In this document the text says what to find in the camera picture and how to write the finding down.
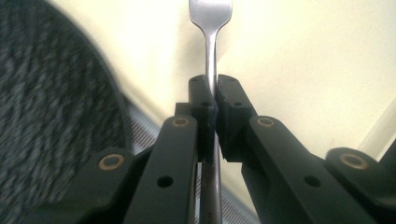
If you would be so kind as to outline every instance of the fork head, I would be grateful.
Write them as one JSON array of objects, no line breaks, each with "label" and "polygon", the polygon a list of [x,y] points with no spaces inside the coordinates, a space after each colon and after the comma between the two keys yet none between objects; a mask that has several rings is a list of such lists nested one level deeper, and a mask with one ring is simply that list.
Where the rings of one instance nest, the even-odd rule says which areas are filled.
[{"label": "fork head", "polygon": [[190,19],[205,35],[216,34],[231,18],[232,0],[190,0]]}]

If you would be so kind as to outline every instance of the metal fork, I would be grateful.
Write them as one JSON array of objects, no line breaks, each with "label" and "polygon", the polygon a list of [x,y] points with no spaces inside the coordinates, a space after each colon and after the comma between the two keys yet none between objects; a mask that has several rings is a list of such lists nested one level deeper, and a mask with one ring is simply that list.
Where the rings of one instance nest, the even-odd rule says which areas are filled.
[{"label": "metal fork", "polygon": [[[232,15],[232,0],[189,0],[190,19],[205,36],[205,73],[215,96],[217,85],[216,36]],[[219,139],[215,134],[210,159],[202,162],[200,223],[221,223]]]}]

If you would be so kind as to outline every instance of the fork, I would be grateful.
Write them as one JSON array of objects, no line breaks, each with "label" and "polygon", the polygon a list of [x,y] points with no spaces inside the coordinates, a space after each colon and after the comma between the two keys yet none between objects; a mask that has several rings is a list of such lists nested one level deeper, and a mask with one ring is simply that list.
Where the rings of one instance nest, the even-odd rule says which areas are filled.
[{"label": "fork", "polygon": [[[215,97],[217,86],[216,36],[231,18],[232,0],[189,0],[190,19],[205,36],[205,73],[210,91]],[[214,136],[211,158],[202,162],[200,223],[221,223],[221,181],[219,139]]]}]

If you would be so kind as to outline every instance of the brass screw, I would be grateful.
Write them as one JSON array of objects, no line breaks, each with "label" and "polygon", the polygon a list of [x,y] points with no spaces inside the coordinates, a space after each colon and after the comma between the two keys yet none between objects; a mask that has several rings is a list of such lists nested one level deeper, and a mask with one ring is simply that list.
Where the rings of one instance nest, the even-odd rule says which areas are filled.
[{"label": "brass screw", "polygon": [[189,125],[189,120],[188,119],[183,119],[183,118],[177,118],[172,120],[172,125],[175,127],[184,127]]},{"label": "brass screw", "polygon": [[340,156],[340,160],[343,164],[357,170],[365,170],[369,168],[369,163],[365,159],[352,153],[342,154]]},{"label": "brass screw", "polygon": [[257,123],[259,123],[261,126],[264,126],[266,128],[270,128],[274,126],[274,121],[271,119],[258,119]]},{"label": "brass screw", "polygon": [[99,161],[99,168],[102,170],[114,170],[119,168],[124,162],[123,156],[120,154],[109,154]]}]

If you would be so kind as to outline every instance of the white surface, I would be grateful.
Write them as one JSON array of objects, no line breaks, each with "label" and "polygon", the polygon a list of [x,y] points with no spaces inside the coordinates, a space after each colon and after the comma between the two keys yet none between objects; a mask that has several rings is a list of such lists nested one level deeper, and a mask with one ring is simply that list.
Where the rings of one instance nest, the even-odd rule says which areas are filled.
[{"label": "white surface", "polygon": [[[49,1],[152,119],[187,102],[188,80],[205,71],[187,0]],[[238,78],[258,113],[280,119],[314,154],[352,147],[379,159],[396,136],[395,22],[393,0],[233,1],[218,72]],[[223,183],[251,207],[239,169],[224,162]]]}]

